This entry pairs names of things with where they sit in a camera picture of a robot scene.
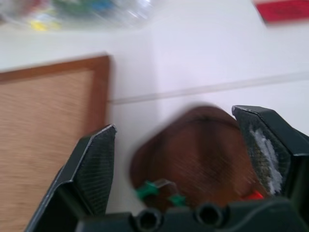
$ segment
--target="white surface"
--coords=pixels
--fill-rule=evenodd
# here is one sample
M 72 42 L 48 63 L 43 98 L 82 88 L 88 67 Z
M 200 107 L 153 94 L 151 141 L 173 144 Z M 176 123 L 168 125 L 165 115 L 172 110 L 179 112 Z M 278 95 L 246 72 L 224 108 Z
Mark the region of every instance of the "white surface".
M 118 134 L 108 212 L 138 213 L 130 156 L 188 105 L 210 102 L 229 113 L 235 104 L 273 108 L 309 134 L 308 41 L 309 23 L 266 27 L 250 0 L 165 0 L 141 29 L 39 33 L 2 26 L 0 72 L 113 55 L 111 122 Z
M 141 29 L 0 27 L 0 70 L 107 52 L 112 99 L 309 72 L 309 23 L 267 27 L 250 0 L 165 0 Z

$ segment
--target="yellow object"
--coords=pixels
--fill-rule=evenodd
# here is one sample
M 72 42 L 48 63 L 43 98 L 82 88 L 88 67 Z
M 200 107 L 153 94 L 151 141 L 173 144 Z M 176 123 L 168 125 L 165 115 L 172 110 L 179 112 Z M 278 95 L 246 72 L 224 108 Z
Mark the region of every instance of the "yellow object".
M 40 21 L 30 21 L 30 25 L 33 29 L 38 31 L 47 31 L 47 26 Z

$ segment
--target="cork board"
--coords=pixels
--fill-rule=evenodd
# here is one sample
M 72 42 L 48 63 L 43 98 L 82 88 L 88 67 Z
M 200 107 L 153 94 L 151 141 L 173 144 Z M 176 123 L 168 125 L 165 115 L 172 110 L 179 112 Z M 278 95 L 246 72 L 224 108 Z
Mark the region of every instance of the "cork board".
M 108 66 L 98 74 L 98 60 L 82 64 L 47 74 L 34 68 L 39 75 L 31 76 L 29 70 L 0 73 L 2 232 L 24 230 L 77 140 L 104 126 Z

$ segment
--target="green plastic clip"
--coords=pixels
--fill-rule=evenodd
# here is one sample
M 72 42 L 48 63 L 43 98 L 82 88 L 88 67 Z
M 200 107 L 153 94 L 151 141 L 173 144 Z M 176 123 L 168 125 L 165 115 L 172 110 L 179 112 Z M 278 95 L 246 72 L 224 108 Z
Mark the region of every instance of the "green plastic clip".
M 169 201 L 172 202 L 174 206 L 186 206 L 185 197 L 179 194 L 169 197 Z
M 136 190 L 136 193 L 140 199 L 143 199 L 149 195 L 159 195 L 159 189 L 154 183 L 146 181 L 142 187 Z

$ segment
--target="white residue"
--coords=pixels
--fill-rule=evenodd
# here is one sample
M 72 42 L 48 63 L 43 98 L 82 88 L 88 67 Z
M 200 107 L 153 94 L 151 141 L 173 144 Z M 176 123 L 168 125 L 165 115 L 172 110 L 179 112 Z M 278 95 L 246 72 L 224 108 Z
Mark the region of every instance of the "white residue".
M 254 136 L 256 144 L 260 148 L 263 155 L 269 162 L 270 176 L 268 179 L 269 192 L 274 195 L 281 192 L 282 175 L 278 171 L 278 155 L 275 152 L 271 141 L 267 139 L 261 129 L 253 131 L 250 129 L 250 133 Z

